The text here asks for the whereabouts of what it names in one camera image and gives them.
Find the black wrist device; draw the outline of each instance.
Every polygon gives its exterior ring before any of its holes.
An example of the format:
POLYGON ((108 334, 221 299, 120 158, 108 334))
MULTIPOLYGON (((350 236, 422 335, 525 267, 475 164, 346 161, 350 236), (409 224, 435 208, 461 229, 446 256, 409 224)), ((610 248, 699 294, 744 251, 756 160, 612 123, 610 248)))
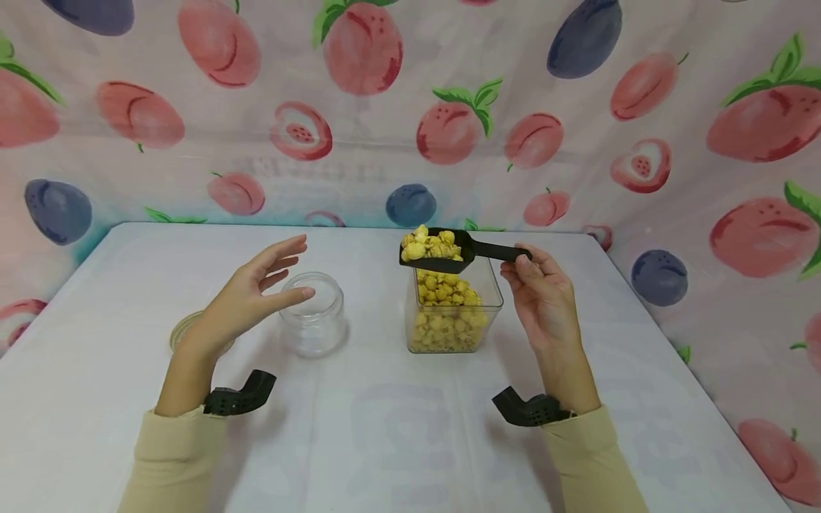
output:
POLYGON ((273 374, 255 369, 239 391, 225 387, 214 388, 205 398, 204 412, 227 417, 254 411, 268 401, 276 382, 277 377, 273 374))
POLYGON ((493 404, 508 424, 533 428, 575 417, 572 411, 562 410, 558 399, 538 394, 525 402, 508 387, 493 398, 493 404))

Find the hand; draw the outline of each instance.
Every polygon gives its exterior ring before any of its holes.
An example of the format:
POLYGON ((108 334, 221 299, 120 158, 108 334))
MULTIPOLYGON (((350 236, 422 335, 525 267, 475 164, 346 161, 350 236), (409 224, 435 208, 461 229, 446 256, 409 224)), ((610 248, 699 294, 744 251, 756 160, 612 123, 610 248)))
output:
POLYGON ((593 374, 581 345, 573 283, 556 260, 539 248, 516 244, 520 255, 502 263, 502 277, 513 293, 516 314, 536 355, 545 391, 562 407, 582 415, 601 406, 593 374))
POLYGON ((287 268, 299 262, 297 255, 308 249, 305 240, 306 236, 300 235, 278 242, 238 268, 203 316, 188 330, 181 348, 185 345, 186 350, 219 357, 228 342, 270 314, 312 297, 314 289, 309 287, 263 295, 288 275, 287 268))

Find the table surface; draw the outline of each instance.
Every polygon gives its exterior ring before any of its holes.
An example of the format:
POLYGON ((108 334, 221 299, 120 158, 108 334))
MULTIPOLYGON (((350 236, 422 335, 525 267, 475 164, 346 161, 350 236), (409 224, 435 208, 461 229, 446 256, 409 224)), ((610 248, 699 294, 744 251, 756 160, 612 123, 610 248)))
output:
MULTIPOLYGON (((171 330, 259 250, 305 231, 293 272, 337 279, 350 338, 303 360, 273 316, 223 356, 214 386, 239 388, 252 369, 279 379, 268 404, 231 421, 213 511, 562 511, 541 432, 505 424, 491 402, 509 384, 541 392, 507 284, 478 352, 413 355, 403 231, 144 223, 114 228, 0 360, 0 509, 115 511, 171 330)), ((789 511, 592 237, 480 238, 543 247, 573 280, 599 391, 651 511, 789 511)))

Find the black scoop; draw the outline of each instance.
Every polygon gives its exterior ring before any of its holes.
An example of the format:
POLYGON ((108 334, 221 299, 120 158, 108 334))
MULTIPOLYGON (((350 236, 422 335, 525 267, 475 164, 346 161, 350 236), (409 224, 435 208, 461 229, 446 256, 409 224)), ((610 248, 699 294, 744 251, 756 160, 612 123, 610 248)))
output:
POLYGON ((462 262, 450 259, 418 259, 402 262, 402 247, 399 246, 399 265, 410 268, 435 271, 437 273, 459 274, 478 256, 484 256, 494 260, 504 260, 505 262, 515 262, 520 254, 526 254, 527 258, 533 259, 533 255, 528 250, 520 250, 506 245, 488 244, 473 240, 465 230, 448 230, 448 228, 428 228, 428 235, 436 236, 441 231, 452 231, 456 236, 455 245, 461 248, 462 262))

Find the scoop handle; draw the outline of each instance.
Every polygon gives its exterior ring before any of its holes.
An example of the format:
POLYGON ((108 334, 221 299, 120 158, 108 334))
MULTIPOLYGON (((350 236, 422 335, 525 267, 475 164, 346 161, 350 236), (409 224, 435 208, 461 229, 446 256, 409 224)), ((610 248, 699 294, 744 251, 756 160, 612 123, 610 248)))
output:
POLYGON ((515 262, 520 254, 526 254, 528 259, 533 259, 533 255, 528 250, 513 248, 509 245, 489 244, 488 242, 473 241, 473 251, 477 256, 484 256, 489 259, 502 260, 504 262, 515 262))

